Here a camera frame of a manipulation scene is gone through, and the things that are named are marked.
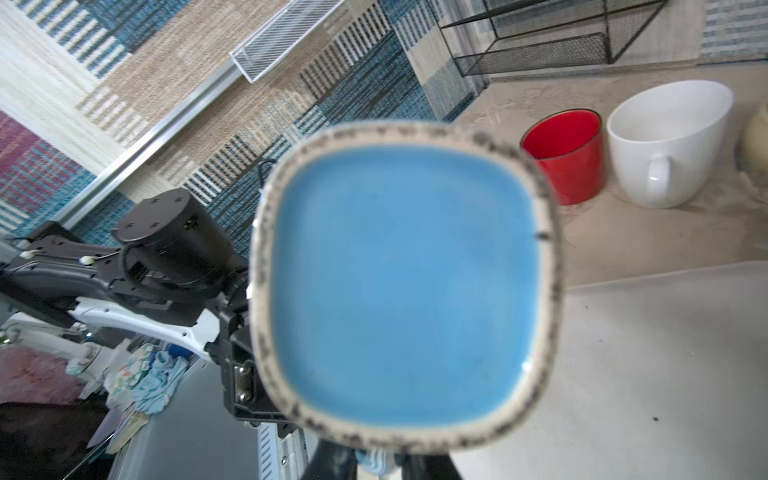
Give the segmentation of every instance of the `blue plate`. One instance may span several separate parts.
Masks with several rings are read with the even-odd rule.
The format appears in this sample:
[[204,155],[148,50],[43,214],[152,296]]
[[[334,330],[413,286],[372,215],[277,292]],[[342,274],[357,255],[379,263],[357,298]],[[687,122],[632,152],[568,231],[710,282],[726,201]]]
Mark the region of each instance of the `blue plate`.
[[251,256],[276,405],[355,447],[437,452],[509,430],[557,332],[545,182],[515,149],[439,124],[342,126],[289,154]]

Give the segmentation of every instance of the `cable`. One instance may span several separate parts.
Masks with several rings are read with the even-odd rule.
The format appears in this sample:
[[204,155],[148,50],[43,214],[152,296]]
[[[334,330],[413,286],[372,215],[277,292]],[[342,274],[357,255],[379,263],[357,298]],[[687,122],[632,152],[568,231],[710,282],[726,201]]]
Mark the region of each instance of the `cable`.
[[116,251],[114,251],[114,252],[112,252],[112,253],[107,253],[106,255],[97,255],[97,256],[94,258],[94,260],[102,260],[102,259],[104,259],[104,258],[114,257],[115,255],[119,255],[119,254],[120,254],[120,250],[116,250]]
[[118,251],[120,254],[118,259],[120,261],[120,271],[123,273],[123,280],[126,282],[134,283],[136,285],[141,283],[141,280],[137,280],[128,274],[128,252],[130,252],[132,248],[139,246],[139,243],[129,242],[120,247],[120,250]]

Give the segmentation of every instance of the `metal rail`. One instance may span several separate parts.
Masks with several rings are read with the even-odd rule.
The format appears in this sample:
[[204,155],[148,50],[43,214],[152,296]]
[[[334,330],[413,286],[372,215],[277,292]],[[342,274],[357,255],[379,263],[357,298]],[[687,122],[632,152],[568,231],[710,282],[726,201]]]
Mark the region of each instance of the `metal rail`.
[[105,168],[82,192],[64,205],[52,220],[58,221],[67,229],[77,225],[241,75],[237,66],[228,60],[197,90]]

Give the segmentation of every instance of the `mug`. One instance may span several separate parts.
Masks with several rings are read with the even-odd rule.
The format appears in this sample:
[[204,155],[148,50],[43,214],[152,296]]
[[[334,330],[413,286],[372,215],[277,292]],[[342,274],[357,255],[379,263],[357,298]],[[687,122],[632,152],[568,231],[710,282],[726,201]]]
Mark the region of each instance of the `mug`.
[[757,108],[741,136],[736,168],[746,191],[768,203],[768,102]]
[[549,177],[560,205],[580,204],[603,187],[601,128],[599,113],[578,108],[540,120],[520,140],[520,148],[535,158]]
[[723,140],[733,92],[707,80],[643,91],[613,111],[608,143],[619,183],[635,203],[669,208],[703,185]]

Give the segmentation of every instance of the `countertop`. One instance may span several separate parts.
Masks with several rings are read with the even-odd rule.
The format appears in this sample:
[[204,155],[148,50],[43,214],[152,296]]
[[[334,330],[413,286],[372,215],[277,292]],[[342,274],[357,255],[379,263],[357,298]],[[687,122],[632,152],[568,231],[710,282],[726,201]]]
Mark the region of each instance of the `countertop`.
[[765,478],[768,262],[566,290],[530,417],[452,452],[464,480]]
[[695,78],[719,81],[736,96],[708,181],[679,207],[639,207],[611,171],[606,144],[603,190],[582,204],[560,208],[567,285],[768,260],[768,204],[746,192],[733,159],[746,123],[768,100],[768,62],[495,82],[456,120],[517,144],[530,126],[555,112],[590,108],[605,122],[614,108],[640,91]]

